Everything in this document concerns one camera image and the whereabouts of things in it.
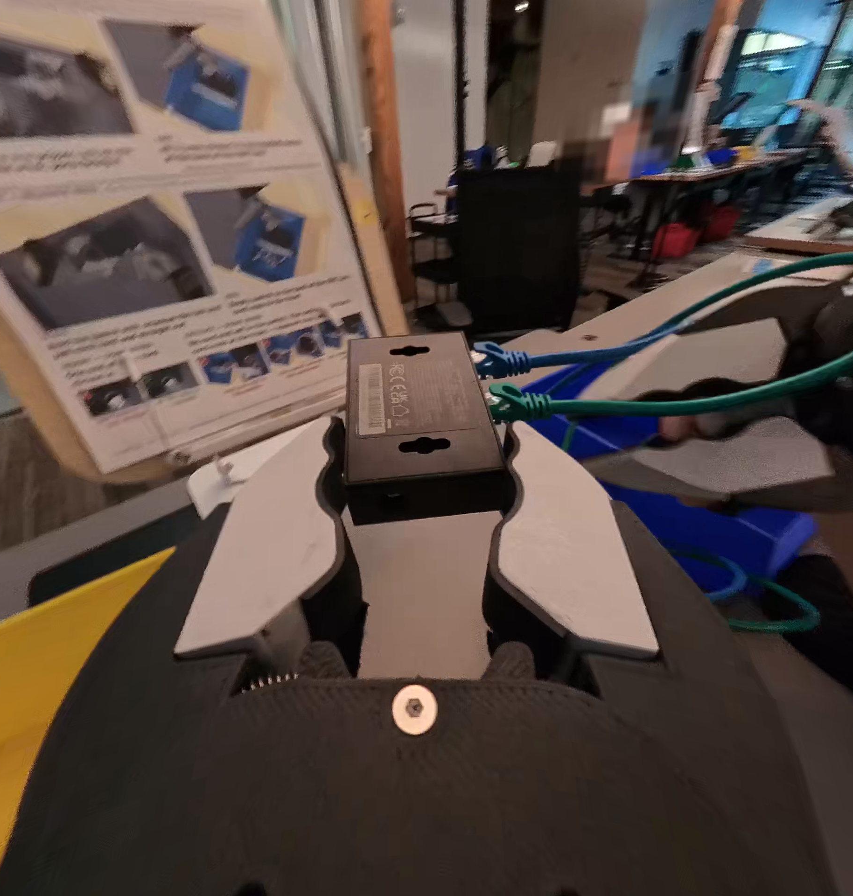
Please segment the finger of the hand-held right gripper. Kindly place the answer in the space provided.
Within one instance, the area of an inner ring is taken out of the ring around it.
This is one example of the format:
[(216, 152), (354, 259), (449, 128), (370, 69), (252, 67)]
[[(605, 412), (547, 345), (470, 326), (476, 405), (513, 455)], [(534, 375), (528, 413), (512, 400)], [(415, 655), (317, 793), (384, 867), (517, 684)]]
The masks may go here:
[(789, 342), (774, 318), (670, 335), (613, 365), (586, 389), (588, 400), (680, 394), (713, 380), (765, 384), (779, 373)]
[(609, 485), (698, 500), (735, 498), (834, 474), (825, 445), (784, 417), (756, 420), (727, 438), (645, 445), (582, 465)]

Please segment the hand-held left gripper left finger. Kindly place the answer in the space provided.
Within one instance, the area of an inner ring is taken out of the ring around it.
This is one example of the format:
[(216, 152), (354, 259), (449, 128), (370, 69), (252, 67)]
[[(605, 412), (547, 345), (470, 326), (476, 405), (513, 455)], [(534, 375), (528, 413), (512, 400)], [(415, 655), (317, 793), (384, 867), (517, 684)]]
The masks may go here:
[(240, 487), (186, 620), (178, 659), (246, 655), (294, 673), (311, 643), (333, 644), (355, 676), (364, 592), (343, 523), (345, 426), (314, 421)]

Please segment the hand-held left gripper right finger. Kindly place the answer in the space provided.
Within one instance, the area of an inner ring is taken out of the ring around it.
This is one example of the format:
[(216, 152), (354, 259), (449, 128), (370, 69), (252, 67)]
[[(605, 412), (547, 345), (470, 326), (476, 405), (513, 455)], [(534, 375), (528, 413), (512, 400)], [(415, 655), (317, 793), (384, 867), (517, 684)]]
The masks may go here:
[(537, 674), (588, 655), (653, 661), (659, 645), (608, 493), (525, 423), (507, 425), (502, 518), (482, 595), (490, 651), (524, 644)]

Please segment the blue plastic bin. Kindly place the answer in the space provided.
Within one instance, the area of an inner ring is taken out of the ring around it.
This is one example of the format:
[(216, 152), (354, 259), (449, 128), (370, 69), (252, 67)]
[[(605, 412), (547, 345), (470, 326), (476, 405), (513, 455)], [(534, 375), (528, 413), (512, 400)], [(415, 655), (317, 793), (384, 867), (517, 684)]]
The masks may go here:
[[(656, 418), (602, 417), (571, 421), (567, 415), (530, 425), (580, 463), (650, 441)], [(687, 506), (675, 497), (603, 483), (608, 495), (627, 505), (662, 545), (721, 556), (748, 574), (773, 580), (818, 534), (806, 513), (752, 508), (722, 514)]]

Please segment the black network switch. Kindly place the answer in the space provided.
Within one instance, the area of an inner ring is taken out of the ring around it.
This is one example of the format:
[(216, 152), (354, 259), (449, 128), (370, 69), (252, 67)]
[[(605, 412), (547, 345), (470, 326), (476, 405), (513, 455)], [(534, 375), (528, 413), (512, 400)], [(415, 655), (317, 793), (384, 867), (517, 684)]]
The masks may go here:
[(350, 342), (345, 429), (358, 527), (501, 509), (503, 447), (460, 333)]

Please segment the yellow plastic bin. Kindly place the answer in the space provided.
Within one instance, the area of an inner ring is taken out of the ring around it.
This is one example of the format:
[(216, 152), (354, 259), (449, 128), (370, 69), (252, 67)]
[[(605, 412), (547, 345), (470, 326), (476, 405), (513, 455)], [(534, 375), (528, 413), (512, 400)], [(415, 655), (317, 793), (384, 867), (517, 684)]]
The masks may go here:
[(74, 679), (174, 552), (152, 554), (0, 622), (0, 862), (40, 746)]

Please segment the person's right hand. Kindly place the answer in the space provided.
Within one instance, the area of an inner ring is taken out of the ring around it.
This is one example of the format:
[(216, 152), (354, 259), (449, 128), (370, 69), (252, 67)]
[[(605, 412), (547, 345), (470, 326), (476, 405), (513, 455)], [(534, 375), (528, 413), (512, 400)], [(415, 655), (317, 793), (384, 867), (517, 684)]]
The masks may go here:
[(691, 440), (715, 441), (723, 438), (724, 423), (721, 415), (667, 417), (657, 422), (657, 434), (665, 442), (679, 443)]

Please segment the red toolbox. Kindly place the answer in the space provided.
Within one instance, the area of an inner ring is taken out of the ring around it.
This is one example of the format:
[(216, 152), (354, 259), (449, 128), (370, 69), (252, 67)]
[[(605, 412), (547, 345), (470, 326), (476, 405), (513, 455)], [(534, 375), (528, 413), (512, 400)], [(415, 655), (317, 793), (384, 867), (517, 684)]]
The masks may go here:
[(681, 222), (660, 225), (650, 250), (652, 262), (685, 258), (696, 248), (701, 230)]
[(701, 211), (698, 243), (716, 243), (728, 239), (742, 215), (741, 207), (734, 204), (707, 204)]

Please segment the black board metal stand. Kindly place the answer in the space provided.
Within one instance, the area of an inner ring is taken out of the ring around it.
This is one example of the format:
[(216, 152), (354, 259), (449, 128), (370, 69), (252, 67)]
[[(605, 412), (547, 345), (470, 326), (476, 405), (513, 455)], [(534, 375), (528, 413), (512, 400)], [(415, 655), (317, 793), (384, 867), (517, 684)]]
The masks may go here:
[(825, 106), (812, 99), (792, 99), (789, 105), (817, 116), (824, 131), (824, 139), (844, 174), (845, 198), (826, 214), (809, 218), (805, 233), (811, 237), (853, 240), (853, 118), (845, 109)]

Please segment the black desk mat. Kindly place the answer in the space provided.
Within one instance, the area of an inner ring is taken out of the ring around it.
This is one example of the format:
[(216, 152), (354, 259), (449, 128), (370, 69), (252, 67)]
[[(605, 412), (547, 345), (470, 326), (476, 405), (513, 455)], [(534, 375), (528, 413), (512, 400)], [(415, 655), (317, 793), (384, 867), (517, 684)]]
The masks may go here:
[(197, 510), (189, 505), (49, 566), (31, 579), (27, 606), (37, 607), (153, 554), (172, 549), (193, 535), (200, 524)]

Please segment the black panel stand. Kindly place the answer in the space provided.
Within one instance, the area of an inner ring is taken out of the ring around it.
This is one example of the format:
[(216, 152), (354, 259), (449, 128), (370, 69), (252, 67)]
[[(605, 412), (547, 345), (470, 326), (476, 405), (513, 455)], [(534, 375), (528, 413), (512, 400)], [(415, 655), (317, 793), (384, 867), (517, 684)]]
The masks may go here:
[(583, 164), (539, 138), (547, 2), (488, 2), (482, 139), (458, 169), (456, 299), (474, 340), (559, 328), (579, 284)]

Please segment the black utility cart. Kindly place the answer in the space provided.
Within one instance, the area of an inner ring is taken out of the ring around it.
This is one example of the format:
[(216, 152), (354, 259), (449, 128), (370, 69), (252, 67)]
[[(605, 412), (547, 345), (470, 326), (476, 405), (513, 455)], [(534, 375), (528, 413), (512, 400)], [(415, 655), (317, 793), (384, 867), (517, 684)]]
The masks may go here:
[(457, 216), (437, 203), (410, 205), (407, 215), (410, 271), (415, 316), (452, 298), (459, 281), (455, 257)]

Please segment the wooden pillar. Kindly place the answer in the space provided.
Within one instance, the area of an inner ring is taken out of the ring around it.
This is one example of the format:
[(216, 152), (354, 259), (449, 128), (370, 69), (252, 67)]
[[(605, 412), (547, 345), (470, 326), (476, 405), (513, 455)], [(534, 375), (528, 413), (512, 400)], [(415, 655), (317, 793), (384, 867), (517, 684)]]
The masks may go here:
[(407, 210), (403, 195), (391, 10), (392, 4), (389, 1), (357, 2), (365, 111), (372, 141), (370, 166), (376, 205), (399, 297), (401, 303), (407, 305), (417, 297), (417, 290), (410, 270)]

